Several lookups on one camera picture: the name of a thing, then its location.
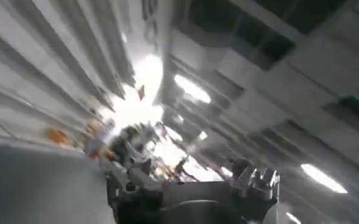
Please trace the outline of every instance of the machine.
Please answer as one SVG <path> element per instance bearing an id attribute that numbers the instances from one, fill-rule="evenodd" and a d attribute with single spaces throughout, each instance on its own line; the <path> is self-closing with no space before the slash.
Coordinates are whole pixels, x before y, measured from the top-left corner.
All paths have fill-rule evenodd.
<path id="1" fill-rule="evenodd" d="M 106 164 L 107 193 L 119 224 L 261 223 L 278 202 L 279 176 L 247 166 L 237 180 L 155 182 L 139 168 Z"/>

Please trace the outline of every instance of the bright light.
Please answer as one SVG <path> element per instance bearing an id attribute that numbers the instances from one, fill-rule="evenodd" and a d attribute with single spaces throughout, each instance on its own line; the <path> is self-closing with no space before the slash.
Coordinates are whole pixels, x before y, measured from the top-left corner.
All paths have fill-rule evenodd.
<path id="1" fill-rule="evenodd" d="M 113 119 L 115 116 L 114 112 L 107 107 L 101 107 L 98 109 L 98 114 L 102 116 L 102 120 L 104 122 L 109 119 Z"/>
<path id="2" fill-rule="evenodd" d="M 163 78 L 163 65 L 160 57 L 149 54 L 135 67 L 135 87 L 137 89 L 144 85 L 145 96 L 142 102 L 152 104 Z"/>
<path id="3" fill-rule="evenodd" d="M 175 75 L 175 82 L 181 87 L 187 94 L 191 95 L 197 100 L 203 101 L 205 103 L 210 103 L 209 95 L 200 87 L 186 79 L 181 75 Z"/>
<path id="4" fill-rule="evenodd" d="M 208 135 L 207 135 L 204 131 L 202 131 L 202 132 L 199 134 L 198 138 L 201 139 L 201 140 L 204 140 L 205 138 L 207 138 L 207 136 L 208 136 Z"/>
<path id="5" fill-rule="evenodd" d="M 135 88 L 131 87 L 128 84 L 123 83 L 122 84 L 124 92 L 125 92 L 125 99 L 128 102 L 139 102 L 140 97 L 138 96 L 138 92 Z"/>
<path id="6" fill-rule="evenodd" d="M 296 224 L 301 224 L 300 220 L 296 218 L 296 216 L 292 215 L 291 213 L 287 212 L 286 213 L 289 217 L 290 220 L 292 220 L 293 222 L 295 222 Z"/>
<path id="7" fill-rule="evenodd" d="M 222 168 L 221 168 L 221 171 L 222 171 L 222 173 L 223 173 L 224 175 L 227 175 L 228 177 L 232 177 L 232 175 L 233 175 L 233 173 L 232 173 L 229 169 L 227 169 L 227 168 L 225 168 L 225 167 L 222 167 Z"/>
<path id="8" fill-rule="evenodd" d="M 121 33 L 121 39 L 123 39 L 124 43 L 128 42 L 128 38 L 126 38 L 126 35 L 124 33 Z"/>
<path id="9" fill-rule="evenodd" d="M 183 141 L 182 137 L 180 134 L 178 134 L 176 131 L 174 131 L 173 129 L 166 127 L 166 130 L 168 132 L 168 135 L 170 135 L 170 137 L 172 137 L 175 140 L 178 141 Z"/>
<path id="10" fill-rule="evenodd" d="M 184 119 L 183 119 L 183 117 L 181 117 L 180 115 L 178 115 L 178 116 L 175 118 L 175 121 L 178 122 L 178 123 L 183 123 Z"/>
<path id="11" fill-rule="evenodd" d="M 342 185 L 340 185 L 338 182 L 336 182 L 335 180 L 333 180 L 332 178 L 330 178 L 321 170 L 312 166 L 311 164 L 303 164 L 301 165 L 301 168 L 304 170 L 306 174 L 312 177 L 312 179 L 330 188 L 331 190 L 341 194 L 347 193 L 347 191 L 345 190 L 344 187 L 342 187 Z"/>

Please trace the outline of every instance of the ceiling light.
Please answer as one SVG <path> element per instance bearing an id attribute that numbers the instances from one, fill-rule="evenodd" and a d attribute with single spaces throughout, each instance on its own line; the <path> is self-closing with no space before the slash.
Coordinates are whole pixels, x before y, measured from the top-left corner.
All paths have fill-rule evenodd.
<path id="1" fill-rule="evenodd" d="M 163 78 L 163 64 L 159 56 L 149 54 L 134 66 L 136 89 L 144 86 L 143 103 L 152 105 Z"/>
<path id="2" fill-rule="evenodd" d="M 286 213 L 289 217 L 290 220 L 292 220 L 293 222 L 295 222 L 296 224 L 301 224 L 300 220 L 296 218 L 296 216 L 292 215 L 291 213 L 287 212 Z"/>
<path id="3" fill-rule="evenodd" d="M 124 43 L 128 42 L 128 38 L 126 38 L 126 35 L 124 33 L 121 33 L 121 39 L 123 39 Z"/>
<path id="4" fill-rule="evenodd" d="M 347 193 L 347 191 L 345 190 L 344 187 L 342 187 L 342 185 L 340 185 L 334 179 L 327 176 L 325 173 L 323 173 L 315 166 L 312 166 L 311 164 L 303 164 L 301 165 L 301 168 L 304 170 L 306 174 L 312 177 L 312 179 L 330 188 L 331 190 L 341 194 Z"/>
<path id="5" fill-rule="evenodd" d="M 201 139 L 201 140 L 204 140 L 207 136 L 208 136 L 208 135 L 207 135 L 204 131 L 202 131 L 202 132 L 199 134 L 198 138 Z"/>
<path id="6" fill-rule="evenodd" d="M 180 134 L 178 134 L 176 131 L 174 131 L 173 129 L 166 127 L 167 133 L 170 137 L 172 137 L 174 140 L 178 140 L 178 141 L 183 141 L 182 137 Z"/>
<path id="7" fill-rule="evenodd" d="M 228 177 L 232 177 L 232 175 L 233 175 L 233 173 L 232 173 L 229 169 L 227 169 L 227 168 L 225 168 L 225 167 L 222 167 L 222 168 L 221 168 L 221 172 L 222 172 L 224 175 L 228 176 Z"/>
<path id="8" fill-rule="evenodd" d="M 178 120 L 180 120 L 181 122 L 183 122 L 183 117 L 181 117 L 180 115 L 178 115 Z"/>
<path id="9" fill-rule="evenodd" d="M 175 75 L 175 82 L 181 87 L 187 94 L 191 95 L 193 98 L 203 101 L 205 103 L 210 103 L 210 96 L 200 87 L 186 79 L 181 75 Z"/>

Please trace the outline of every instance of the ceiling beam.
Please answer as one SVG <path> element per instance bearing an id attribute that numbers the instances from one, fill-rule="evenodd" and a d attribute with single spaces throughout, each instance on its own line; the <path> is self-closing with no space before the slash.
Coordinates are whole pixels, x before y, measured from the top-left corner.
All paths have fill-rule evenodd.
<path id="1" fill-rule="evenodd" d="M 300 33 L 296 28 L 284 22 L 283 19 L 280 19 L 278 16 L 272 12 L 266 10 L 254 0 L 229 0 L 248 14 L 256 17 L 263 23 L 265 23 L 270 28 L 274 29 L 277 33 L 286 37 L 293 43 L 299 44 L 304 38 L 305 35 Z"/>

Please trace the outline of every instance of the ceiling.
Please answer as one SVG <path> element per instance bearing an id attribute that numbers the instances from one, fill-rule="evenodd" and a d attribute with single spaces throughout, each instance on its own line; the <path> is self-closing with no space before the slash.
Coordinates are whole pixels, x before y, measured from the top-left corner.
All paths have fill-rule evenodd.
<path id="1" fill-rule="evenodd" d="M 149 54 L 163 62 L 163 122 L 183 145 L 217 167 L 248 158 L 277 169 L 303 224 L 359 223 L 359 0 L 0 0 L 0 135 L 80 132 Z M 185 94 L 176 74 L 211 102 Z"/>
<path id="2" fill-rule="evenodd" d="M 139 21 L 127 26 L 142 23 L 155 34 L 165 67 L 163 122 L 217 166 L 245 157 L 280 171 L 282 201 L 302 223 L 359 223 L 359 1 L 158 2 L 172 13 L 149 2 L 128 5 Z M 139 9 L 152 9 L 151 17 Z M 137 32 L 127 35 L 138 40 Z M 188 97 L 177 74 L 211 102 Z M 348 194 L 316 184 L 303 163 Z"/>

